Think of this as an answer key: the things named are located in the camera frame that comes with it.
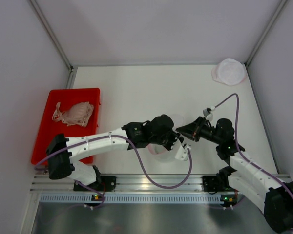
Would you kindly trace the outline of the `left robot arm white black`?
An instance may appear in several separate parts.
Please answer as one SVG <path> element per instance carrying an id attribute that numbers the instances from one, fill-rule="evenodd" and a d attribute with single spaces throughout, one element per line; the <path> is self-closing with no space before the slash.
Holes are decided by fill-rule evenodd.
<path id="1" fill-rule="evenodd" d="M 159 145 L 166 150 L 176 149 L 175 159 L 187 160 L 188 151 L 184 139 L 173 130 L 174 123 L 167 115 L 152 121 L 130 122 L 116 130 L 82 137 L 66 137 L 57 134 L 47 150 L 49 178 L 70 178 L 83 185 L 99 181 L 98 169 L 82 163 L 82 159 L 116 150 L 144 149 L 148 145 Z"/>

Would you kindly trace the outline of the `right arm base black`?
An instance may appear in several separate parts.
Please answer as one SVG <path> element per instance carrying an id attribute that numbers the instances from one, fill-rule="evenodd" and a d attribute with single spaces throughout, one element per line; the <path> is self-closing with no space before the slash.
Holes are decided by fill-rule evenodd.
<path id="1" fill-rule="evenodd" d="M 217 192 L 233 192 L 234 189 L 229 186 L 228 176 L 231 172 L 220 170 L 216 175 L 202 177 L 203 190 L 210 194 Z"/>

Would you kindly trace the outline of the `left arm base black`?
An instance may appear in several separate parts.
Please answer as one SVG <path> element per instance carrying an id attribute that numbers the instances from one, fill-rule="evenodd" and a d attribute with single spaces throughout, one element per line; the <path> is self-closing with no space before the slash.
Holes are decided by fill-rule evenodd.
<path id="1" fill-rule="evenodd" d="M 117 177 L 110 176 L 110 175 L 100 176 L 98 181 L 95 181 L 88 185 L 83 183 L 81 179 L 77 179 L 77 181 L 74 182 L 73 191 L 90 192 L 90 190 L 86 188 L 86 187 L 89 187 L 98 192 L 112 192 L 116 188 L 116 182 L 117 182 Z"/>

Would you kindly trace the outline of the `white mesh laundry bag pink trim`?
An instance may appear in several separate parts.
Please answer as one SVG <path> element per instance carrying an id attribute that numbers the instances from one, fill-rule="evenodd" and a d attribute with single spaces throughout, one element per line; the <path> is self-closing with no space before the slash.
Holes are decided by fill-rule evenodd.
<path id="1" fill-rule="evenodd" d="M 173 130 L 181 127 L 184 124 L 184 118 L 180 114 L 171 114 L 169 117 L 172 119 L 174 126 Z M 149 152 L 153 157 L 160 162 L 172 162 L 175 161 L 175 155 L 178 153 L 179 145 L 173 146 L 172 150 L 168 151 L 165 147 L 155 144 L 148 145 Z"/>

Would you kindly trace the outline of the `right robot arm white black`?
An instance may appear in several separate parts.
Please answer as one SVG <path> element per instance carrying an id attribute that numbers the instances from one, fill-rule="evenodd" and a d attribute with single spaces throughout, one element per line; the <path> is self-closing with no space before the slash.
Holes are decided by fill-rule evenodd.
<path id="1" fill-rule="evenodd" d="M 222 184 L 251 201 L 275 232 L 293 231 L 293 181 L 284 182 L 255 164 L 236 142 L 230 120 L 221 118 L 212 126 L 199 117 L 176 131 L 195 142 L 203 138 L 215 143 L 218 156 L 228 164 L 217 174 Z"/>

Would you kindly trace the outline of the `spare white mesh laundry bag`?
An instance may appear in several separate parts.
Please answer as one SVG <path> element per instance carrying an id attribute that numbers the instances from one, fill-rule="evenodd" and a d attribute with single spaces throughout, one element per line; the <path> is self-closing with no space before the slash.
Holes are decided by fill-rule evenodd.
<path id="1" fill-rule="evenodd" d="M 244 81 L 247 71 L 243 64 L 227 58 L 216 65 L 211 71 L 212 79 L 227 86 L 235 86 Z"/>

